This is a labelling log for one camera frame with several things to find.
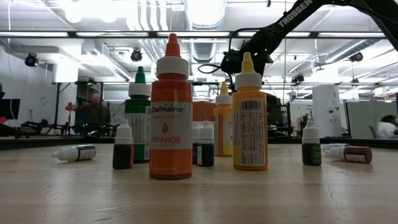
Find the yellow nozzle cap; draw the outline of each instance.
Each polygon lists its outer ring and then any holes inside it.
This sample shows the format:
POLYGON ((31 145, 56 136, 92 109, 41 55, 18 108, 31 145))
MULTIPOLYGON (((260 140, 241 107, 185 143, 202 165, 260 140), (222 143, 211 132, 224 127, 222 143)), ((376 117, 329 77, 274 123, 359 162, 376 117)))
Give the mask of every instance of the yellow nozzle cap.
POLYGON ((242 72, 241 73, 252 73, 254 71, 253 61, 251 60, 250 52, 245 52, 242 61, 242 72))
POLYGON ((221 83, 221 93, 220 96, 228 96, 228 87, 226 86, 226 82, 221 83))

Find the orange drop icon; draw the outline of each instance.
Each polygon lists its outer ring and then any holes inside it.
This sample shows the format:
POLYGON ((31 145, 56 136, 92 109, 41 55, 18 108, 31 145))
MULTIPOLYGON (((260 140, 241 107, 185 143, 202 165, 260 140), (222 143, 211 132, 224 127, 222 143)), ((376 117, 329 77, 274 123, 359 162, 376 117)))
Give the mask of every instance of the orange drop icon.
POLYGON ((169 131, 169 127, 167 127, 167 124, 164 123, 164 124, 163 124, 163 127, 162 127, 162 132, 163 132, 164 134, 166 134, 168 131, 169 131))

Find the chair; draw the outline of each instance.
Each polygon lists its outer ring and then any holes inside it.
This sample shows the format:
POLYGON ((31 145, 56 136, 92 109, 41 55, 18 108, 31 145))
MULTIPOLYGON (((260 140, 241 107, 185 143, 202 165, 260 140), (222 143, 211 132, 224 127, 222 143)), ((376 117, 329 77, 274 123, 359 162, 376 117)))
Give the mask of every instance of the chair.
POLYGON ((377 139, 377 134, 376 134, 374 128, 373 128, 372 126, 370 126, 370 125, 369 125, 368 127, 369 127, 369 129, 371 130, 371 132, 372 132, 373 138, 374 138, 374 139, 377 139))

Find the table surface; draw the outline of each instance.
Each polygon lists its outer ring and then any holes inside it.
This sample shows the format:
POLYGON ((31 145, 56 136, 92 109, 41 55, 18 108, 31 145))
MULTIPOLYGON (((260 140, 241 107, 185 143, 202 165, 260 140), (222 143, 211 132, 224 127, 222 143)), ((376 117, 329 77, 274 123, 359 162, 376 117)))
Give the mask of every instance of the table surface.
POLYGON ((1 223, 397 223, 398 151, 372 164, 304 166, 301 145, 269 145, 268 171, 232 158, 185 180, 152 180, 148 164, 112 169, 113 145, 92 161, 60 162, 59 147, 0 151, 1 223))

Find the gray partition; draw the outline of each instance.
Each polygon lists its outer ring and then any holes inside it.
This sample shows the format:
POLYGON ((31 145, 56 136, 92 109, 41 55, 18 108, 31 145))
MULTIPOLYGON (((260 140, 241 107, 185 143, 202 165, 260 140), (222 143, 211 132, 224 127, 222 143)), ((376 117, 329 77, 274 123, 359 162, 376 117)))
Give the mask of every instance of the gray partition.
POLYGON ((347 101, 346 102, 351 137, 356 139, 374 139, 370 126, 376 132, 380 119, 389 114, 397 114, 395 101, 347 101))

